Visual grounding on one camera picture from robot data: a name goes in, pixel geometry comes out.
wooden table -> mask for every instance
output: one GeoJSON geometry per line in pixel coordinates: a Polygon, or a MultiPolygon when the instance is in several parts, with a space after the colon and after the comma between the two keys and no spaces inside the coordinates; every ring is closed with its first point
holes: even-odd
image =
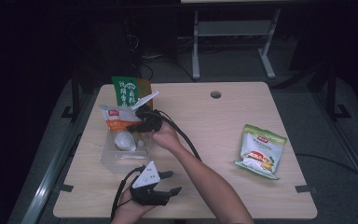
{"type": "MultiPolygon", "coordinates": [[[[253,218],[316,217],[310,193],[296,192],[295,186],[306,182],[290,140],[284,146],[276,173],[280,180],[267,179],[233,163],[240,158],[241,131],[246,123],[287,136],[265,83],[152,84],[152,90],[159,91],[154,107],[170,115],[187,134],[203,162],[233,186],[253,218]],[[212,91],[221,92],[221,98],[212,98],[212,91]]],[[[103,86],[64,181],[64,185],[73,189],[61,191],[54,207],[56,217],[110,217],[124,175],[112,174],[101,163],[107,128],[98,105],[116,103],[113,85],[103,86]]],[[[157,207],[145,217],[214,217],[172,154],[153,146],[150,155],[160,171],[174,171],[173,177],[162,180],[156,189],[183,189],[166,206],[157,207]]]]}

black wire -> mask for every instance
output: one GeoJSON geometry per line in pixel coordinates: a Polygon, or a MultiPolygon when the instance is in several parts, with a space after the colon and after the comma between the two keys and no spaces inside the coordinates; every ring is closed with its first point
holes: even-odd
{"type": "Polygon", "coordinates": [[[150,80],[152,79],[153,75],[154,75],[153,69],[152,69],[150,66],[147,66],[147,65],[144,64],[144,63],[141,63],[141,64],[139,64],[139,65],[144,66],[144,67],[146,67],[146,68],[148,68],[148,69],[150,70],[150,77],[148,78],[148,80],[150,81],[150,80]]]}
{"type": "Polygon", "coordinates": [[[358,171],[351,168],[350,166],[346,165],[346,164],[343,164],[343,163],[340,163],[338,161],[333,161],[333,160],[330,160],[328,158],[325,158],[325,157],[320,157],[320,156],[316,156],[316,155],[311,155],[311,154],[304,154],[304,153],[295,153],[296,156],[304,156],[304,157],[312,157],[312,158],[316,158],[316,159],[319,159],[319,160],[323,160],[323,161],[329,161],[329,162],[332,162],[334,163],[335,165],[338,165],[338,166],[341,166],[349,171],[351,171],[353,174],[355,175],[358,175],[358,171]]]}
{"type": "Polygon", "coordinates": [[[170,119],[170,120],[173,122],[173,120],[171,119],[170,116],[168,116],[167,113],[165,113],[164,111],[161,111],[161,110],[157,110],[157,111],[158,111],[159,113],[163,114],[165,117],[167,117],[168,119],[170,119]]]}
{"type": "Polygon", "coordinates": [[[127,175],[126,177],[124,177],[123,180],[121,180],[120,182],[120,186],[118,187],[118,190],[117,190],[117,193],[116,193],[116,196],[115,196],[115,200],[113,201],[113,205],[112,205],[112,212],[110,214],[110,220],[112,221],[113,218],[115,217],[115,214],[116,214],[116,210],[121,206],[123,205],[124,203],[127,203],[129,201],[126,201],[124,203],[122,203],[121,205],[118,205],[118,200],[120,199],[120,196],[121,196],[121,192],[123,191],[124,187],[126,186],[126,182],[127,182],[127,179],[135,172],[142,172],[143,170],[145,169],[145,166],[141,166],[141,167],[138,167],[138,168],[135,168],[133,170],[131,170],[127,175]]]}
{"type": "Polygon", "coordinates": [[[190,146],[191,148],[191,151],[193,151],[193,154],[194,156],[199,160],[199,161],[202,161],[201,160],[201,157],[198,153],[198,151],[196,150],[196,148],[194,147],[193,143],[190,141],[190,139],[187,137],[187,135],[182,132],[182,130],[180,130],[180,128],[176,125],[175,122],[173,122],[173,120],[171,120],[171,118],[167,119],[165,118],[164,116],[160,115],[160,114],[156,114],[156,113],[153,113],[153,112],[144,112],[145,114],[148,114],[148,115],[153,115],[153,116],[156,116],[158,118],[161,118],[163,119],[165,122],[167,122],[168,124],[170,124],[180,135],[182,135],[182,137],[186,140],[186,142],[188,143],[188,145],[190,146]]]}
{"type": "Polygon", "coordinates": [[[190,41],[186,41],[184,45],[178,47],[177,53],[193,47],[194,39],[192,37],[189,37],[188,39],[190,39],[190,41]]]}
{"type": "Polygon", "coordinates": [[[190,75],[190,73],[188,73],[188,71],[179,63],[174,63],[174,62],[170,62],[170,61],[162,61],[162,62],[147,62],[147,63],[172,63],[180,68],[182,68],[182,70],[185,71],[185,73],[191,78],[192,81],[194,81],[193,77],[190,75]]]}
{"type": "Polygon", "coordinates": [[[131,200],[132,200],[132,198],[130,198],[129,200],[127,200],[127,201],[124,202],[124,203],[119,204],[119,205],[117,206],[117,208],[119,208],[121,205],[124,205],[124,204],[126,204],[126,203],[129,203],[131,200]]]}

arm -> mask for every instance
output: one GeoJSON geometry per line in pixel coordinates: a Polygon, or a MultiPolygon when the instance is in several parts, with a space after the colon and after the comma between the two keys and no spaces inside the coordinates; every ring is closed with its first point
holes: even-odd
{"type": "Polygon", "coordinates": [[[163,122],[161,130],[150,135],[183,165],[200,196],[220,223],[253,223],[235,189],[221,175],[184,148],[176,131],[169,124],[163,122]]]}

person's hand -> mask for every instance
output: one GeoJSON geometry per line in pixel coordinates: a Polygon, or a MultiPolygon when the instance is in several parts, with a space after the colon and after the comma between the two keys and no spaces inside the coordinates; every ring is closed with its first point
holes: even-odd
{"type": "Polygon", "coordinates": [[[158,132],[145,133],[145,135],[151,137],[159,146],[169,151],[182,146],[176,130],[165,121],[162,122],[161,129],[158,132]]]}
{"type": "Polygon", "coordinates": [[[142,206],[131,199],[129,189],[125,189],[118,202],[120,205],[116,211],[112,224],[133,224],[136,223],[148,211],[155,208],[155,205],[142,206]]]}

snack bag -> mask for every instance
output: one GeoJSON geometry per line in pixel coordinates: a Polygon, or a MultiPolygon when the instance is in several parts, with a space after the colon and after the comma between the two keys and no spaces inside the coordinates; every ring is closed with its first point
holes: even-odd
{"type": "MultiPolygon", "coordinates": [[[[117,105],[132,106],[139,98],[152,93],[150,81],[136,77],[112,77],[115,86],[117,105]]],[[[153,109],[153,101],[148,101],[147,105],[153,109]]]]}
{"type": "Polygon", "coordinates": [[[130,133],[127,126],[142,121],[135,116],[135,111],[127,106],[99,105],[103,118],[110,132],[113,133],[115,145],[120,150],[135,151],[140,143],[138,133],[130,133]]]}
{"type": "Polygon", "coordinates": [[[287,138],[246,124],[243,128],[241,157],[235,164],[271,179],[275,175],[287,138]]]}

